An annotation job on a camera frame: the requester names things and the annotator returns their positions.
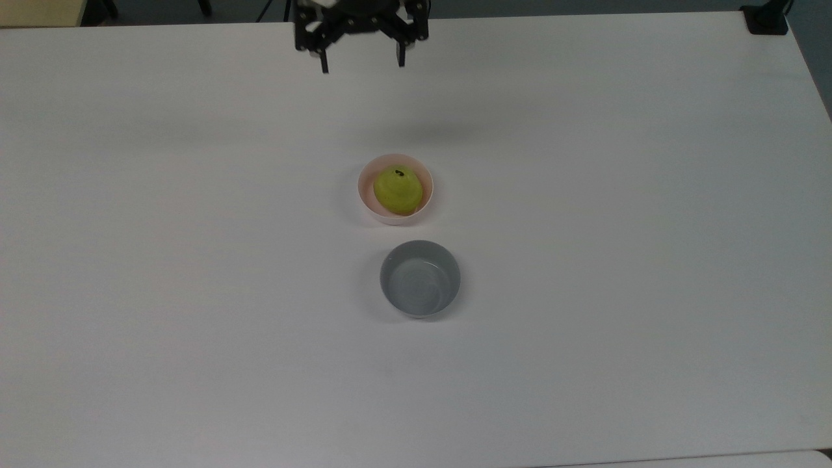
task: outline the black clamp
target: black clamp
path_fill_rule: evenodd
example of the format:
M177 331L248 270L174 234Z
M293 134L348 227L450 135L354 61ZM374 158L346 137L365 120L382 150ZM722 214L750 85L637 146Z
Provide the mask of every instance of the black clamp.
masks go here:
M300 6L298 0L292 2L295 7L295 49L301 52L309 51L320 57L320 66L324 73L329 73L327 47L345 34L383 32L398 43L396 57L400 67L404 67L407 49L417 41L428 38L430 0L377 0L372 9L363 11L349 8L349 2L347 7L336 3L332 8ZM402 4L412 22L406 22L399 17ZM320 24L309 31L307 27L316 21L320 21Z

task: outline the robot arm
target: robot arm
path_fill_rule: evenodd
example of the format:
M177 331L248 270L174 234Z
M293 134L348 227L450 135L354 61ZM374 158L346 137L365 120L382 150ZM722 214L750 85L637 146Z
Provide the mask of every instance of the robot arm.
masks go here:
M404 67L404 54L416 41L428 38L430 0L292 0L295 6L295 49L320 58L329 72L326 49L345 34L381 31L398 44L396 57ZM410 21L399 16L404 8ZM320 22L313 30L307 27Z

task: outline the pink bowl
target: pink bowl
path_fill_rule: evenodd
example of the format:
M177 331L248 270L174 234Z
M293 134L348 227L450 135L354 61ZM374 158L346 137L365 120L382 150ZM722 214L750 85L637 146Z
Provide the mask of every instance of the pink bowl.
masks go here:
M401 164L403 166L410 167L413 169L416 177L418 177L418 181L422 183L422 201L419 203L418 207L416 207L416 211L410 213L409 215L397 215L387 208L382 207L373 192L373 182L375 182L375 178L378 177L386 167L393 166L393 164ZM384 224L393 226L412 224L418 220L420 215L424 212L424 208L428 205L428 203L430 203L432 195L433 178L430 176L428 168L416 159L404 154L385 154L384 156L379 156L373 161L367 163L361 171L361 175L359 175L359 197L361 197L361 201L369 210L370 216L380 222L383 222Z

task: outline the cable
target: cable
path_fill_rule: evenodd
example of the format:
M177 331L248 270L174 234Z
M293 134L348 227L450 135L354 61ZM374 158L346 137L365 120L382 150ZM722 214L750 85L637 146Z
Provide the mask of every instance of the cable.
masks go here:
M272 2L272 0L269 0L268 2L265 3L265 7L263 7L263 11L260 12L260 16L257 17L257 21L255 21L255 22L260 22L260 20L263 19L263 15L265 15L265 11L268 10L269 7L271 6L271 2Z

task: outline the pear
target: pear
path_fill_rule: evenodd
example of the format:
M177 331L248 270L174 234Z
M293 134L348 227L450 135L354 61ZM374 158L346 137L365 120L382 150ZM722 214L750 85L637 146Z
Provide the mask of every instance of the pear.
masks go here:
M423 190L413 169L396 164L386 167L375 178L373 192L382 207L397 215L407 215L422 201Z

